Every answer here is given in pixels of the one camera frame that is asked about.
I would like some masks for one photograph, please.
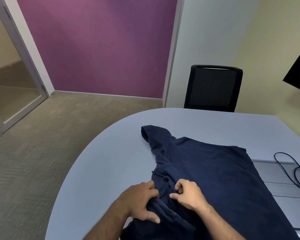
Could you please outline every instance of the black office chair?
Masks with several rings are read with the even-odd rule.
[[[234,112],[243,71],[229,66],[191,66],[185,109]]]

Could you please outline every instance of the door frame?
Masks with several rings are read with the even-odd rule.
[[[24,117],[26,114],[28,114],[32,109],[37,107],[49,95],[48,95],[46,89],[44,88],[44,85],[39,76],[39,73],[38,73],[38,71],[33,63],[33,60],[26,48],[26,45],[24,44],[24,41],[21,38],[20,33],[18,32],[18,29],[16,27],[15,22],[13,21],[13,18],[9,12],[9,9],[6,7],[6,5],[4,3],[4,0],[0,0],[0,19],[1,19],[1,22],[3,23],[5,29],[7,30],[7,33],[10,36],[10,39],[11,39],[12,43],[14,44],[21,60],[24,62],[26,68],[28,69],[28,71],[40,93],[40,96],[38,96],[35,100],[30,102],[27,106],[25,106],[19,112],[14,114],[7,121],[3,121],[0,118],[0,135],[2,135],[2,133],[4,133],[12,125],[14,125],[16,122],[18,122],[22,117]]]

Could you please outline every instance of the carpet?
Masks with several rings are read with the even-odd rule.
[[[56,93],[0,137],[0,239],[45,238],[59,189],[105,128],[157,99]]]

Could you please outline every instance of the door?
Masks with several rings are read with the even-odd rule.
[[[10,13],[0,6],[0,135],[46,98]]]

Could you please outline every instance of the baseboard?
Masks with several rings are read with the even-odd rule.
[[[51,95],[54,93],[67,93],[67,94],[85,94],[85,95],[104,95],[104,96],[114,96],[118,98],[134,98],[134,99],[152,99],[152,100],[161,100],[161,98],[152,98],[152,97],[136,97],[136,96],[124,96],[124,95],[113,95],[113,94],[101,94],[101,93],[90,93],[90,92],[69,92],[69,91],[60,91],[60,90],[55,90],[52,92]]]

